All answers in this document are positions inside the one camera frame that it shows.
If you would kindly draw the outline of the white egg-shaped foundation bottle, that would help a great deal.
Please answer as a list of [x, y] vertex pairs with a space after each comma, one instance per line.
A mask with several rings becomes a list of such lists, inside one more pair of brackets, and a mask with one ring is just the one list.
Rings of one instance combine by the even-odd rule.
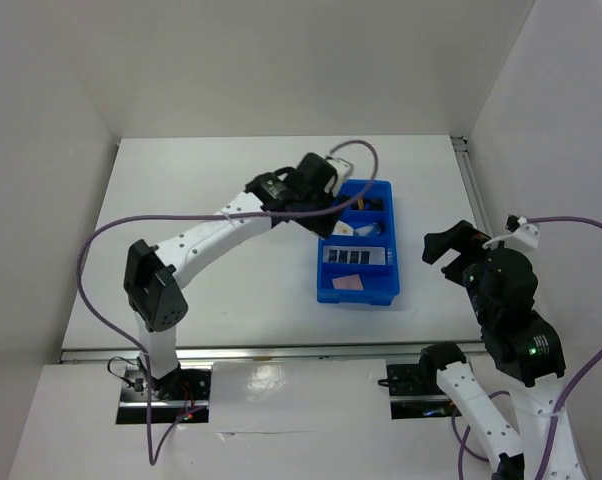
[[346, 222], [337, 221], [332, 234], [335, 236], [353, 236], [355, 234], [355, 229]]

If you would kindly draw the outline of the black eyeshadow palette pack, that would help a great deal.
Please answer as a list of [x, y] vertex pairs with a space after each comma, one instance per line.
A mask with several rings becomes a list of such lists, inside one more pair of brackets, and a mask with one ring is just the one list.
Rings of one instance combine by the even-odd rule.
[[389, 265], [392, 256], [383, 247], [324, 246], [321, 252], [322, 263], [353, 265]]

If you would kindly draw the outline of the clear small bottle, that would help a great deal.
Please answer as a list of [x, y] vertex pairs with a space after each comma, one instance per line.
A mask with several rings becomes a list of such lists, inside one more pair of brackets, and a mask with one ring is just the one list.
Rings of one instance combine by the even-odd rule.
[[356, 228], [354, 234], [359, 237], [375, 237], [381, 235], [384, 230], [385, 227], [382, 223], [372, 222]]

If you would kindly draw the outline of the pink paper packet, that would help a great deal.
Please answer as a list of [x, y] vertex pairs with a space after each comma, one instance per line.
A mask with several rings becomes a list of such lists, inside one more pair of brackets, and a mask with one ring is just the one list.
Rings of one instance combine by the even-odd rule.
[[363, 282], [358, 274], [333, 278], [332, 285], [336, 290], [362, 291], [364, 289]]

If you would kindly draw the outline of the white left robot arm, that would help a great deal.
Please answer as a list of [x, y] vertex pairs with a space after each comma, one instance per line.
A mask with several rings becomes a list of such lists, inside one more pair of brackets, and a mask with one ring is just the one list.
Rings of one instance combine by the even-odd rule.
[[327, 237], [339, 218], [327, 210], [353, 170], [338, 157], [308, 153], [295, 167], [256, 176], [217, 219], [156, 245], [139, 240], [130, 246], [124, 290], [144, 348], [138, 361], [147, 392], [165, 399], [177, 390], [176, 326], [187, 314], [183, 290], [194, 277], [241, 243], [277, 226], [280, 212], [303, 213], [299, 225]]

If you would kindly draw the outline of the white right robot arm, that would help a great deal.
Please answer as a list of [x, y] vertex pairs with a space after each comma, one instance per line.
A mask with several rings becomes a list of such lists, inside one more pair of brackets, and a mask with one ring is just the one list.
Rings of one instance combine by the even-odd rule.
[[566, 369], [562, 345], [534, 309], [538, 279], [523, 252], [537, 246], [538, 235], [536, 227], [518, 220], [511, 234], [490, 238], [462, 220], [424, 237], [425, 263], [450, 250], [458, 254], [442, 273], [468, 295], [515, 423], [493, 404], [453, 342], [421, 351], [417, 379], [425, 390], [450, 398], [484, 449], [493, 478], [582, 479], [569, 416], [559, 403]]

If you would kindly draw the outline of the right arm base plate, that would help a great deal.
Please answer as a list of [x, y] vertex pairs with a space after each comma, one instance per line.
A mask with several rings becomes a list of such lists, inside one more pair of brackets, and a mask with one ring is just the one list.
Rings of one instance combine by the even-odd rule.
[[388, 364], [377, 385], [388, 391], [393, 420], [444, 418], [455, 411], [448, 395], [425, 382], [417, 364]]

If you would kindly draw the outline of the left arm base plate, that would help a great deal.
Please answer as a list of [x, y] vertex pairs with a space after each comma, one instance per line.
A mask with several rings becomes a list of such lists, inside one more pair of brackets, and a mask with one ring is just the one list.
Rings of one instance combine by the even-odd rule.
[[122, 374], [116, 414], [118, 425], [141, 425], [146, 422], [147, 399], [151, 398], [152, 423], [170, 424], [179, 415], [187, 424], [209, 421], [212, 380], [210, 367], [184, 368], [179, 379], [165, 393], [149, 393], [145, 378], [136, 367], [127, 366]]

